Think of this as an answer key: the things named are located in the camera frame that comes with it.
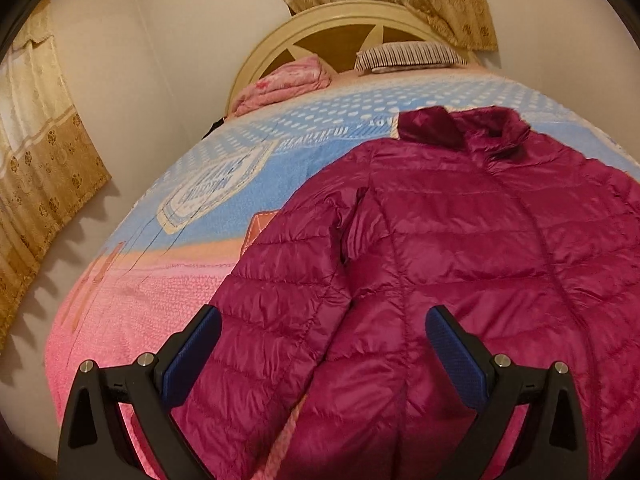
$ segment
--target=arched headboard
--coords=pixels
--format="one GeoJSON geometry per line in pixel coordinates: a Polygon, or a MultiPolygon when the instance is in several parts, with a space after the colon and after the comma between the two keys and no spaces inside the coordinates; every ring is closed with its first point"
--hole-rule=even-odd
{"type": "MultiPolygon", "coordinates": [[[[318,54],[338,72],[344,72],[353,68],[356,54],[363,48],[411,40],[446,43],[427,23],[400,5],[349,0],[313,7],[295,15],[255,48],[236,76],[226,111],[245,86],[289,61],[318,54]]],[[[457,51],[469,62],[477,62],[472,52],[457,51]]]]}

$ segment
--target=blue gripper pad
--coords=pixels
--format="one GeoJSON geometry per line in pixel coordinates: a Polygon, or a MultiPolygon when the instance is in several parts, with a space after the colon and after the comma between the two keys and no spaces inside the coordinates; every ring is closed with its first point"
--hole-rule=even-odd
{"type": "Polygon", "coordinates": [[[181,406],[187,400],[222,333],[220,311],[211,307],[197,326],[190,328],[193,330],[191,335],[177,351],[162,377],[161,398],[166,408],[181,406]]]}
{"type": "Polygon", "coordinates": [[[427,313],[425,329],[464,405],[481,411],[489,400],[486,376],[461,339],[466,335],[462,327],[443,306],[435,306],[427,313]]]}

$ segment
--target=jacket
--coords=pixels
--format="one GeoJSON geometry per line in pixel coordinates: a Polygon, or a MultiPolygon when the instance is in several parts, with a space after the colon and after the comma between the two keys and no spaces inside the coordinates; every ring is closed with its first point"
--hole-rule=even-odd
{"type": "Polygon", "coordinates": [[[444,304],[492,353],[569,365],[602,480],[640,428],[640,186],[508,108],[406,112],[398,131],[313,176],[247,249],[176,421],[244,480],[305,396],[278,479],[432,478],[474,419],[424,333],[444,304]]]}

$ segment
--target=wall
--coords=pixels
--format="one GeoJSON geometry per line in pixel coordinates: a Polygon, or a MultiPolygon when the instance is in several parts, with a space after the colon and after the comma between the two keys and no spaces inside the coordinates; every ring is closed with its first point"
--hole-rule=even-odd
{"type": "Polygon", "coordinates": [[[599,126],[640,160],[640,50],[606,0],[489,0],[488,64],[599,126]]]}
{"type": "Polygon", "coordinates": [[[282,0],[138,0],[188,136],[222,117],[252,49],[290,18],[282,0]]]}
{"type": "Polygon", "coordinates": [[[58,235],[0,360],[0,411],[7,424],[54,458],[58,427],[42,356],[58,306],[134,202],[193,143],[177,120],[135,0],[51,5],[66,82],[113,177],[58,235]]]}

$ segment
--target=blue blanket section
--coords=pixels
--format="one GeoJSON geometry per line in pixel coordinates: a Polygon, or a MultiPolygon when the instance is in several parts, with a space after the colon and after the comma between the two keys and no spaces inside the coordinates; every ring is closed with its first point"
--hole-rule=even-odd
{"type": "Polygon", "coordinates": [[[156,181],[107,248],[125,241],[127,252],[165,250],[243,237],[256,212],[281,208],[351,148],[388,137],[399,111],[434,105],[514,108],[536,131],[640,178],[637,165],[572,112],[521,84],[478,75],[390,79],[329,88],[225,124],[156,181]]]}

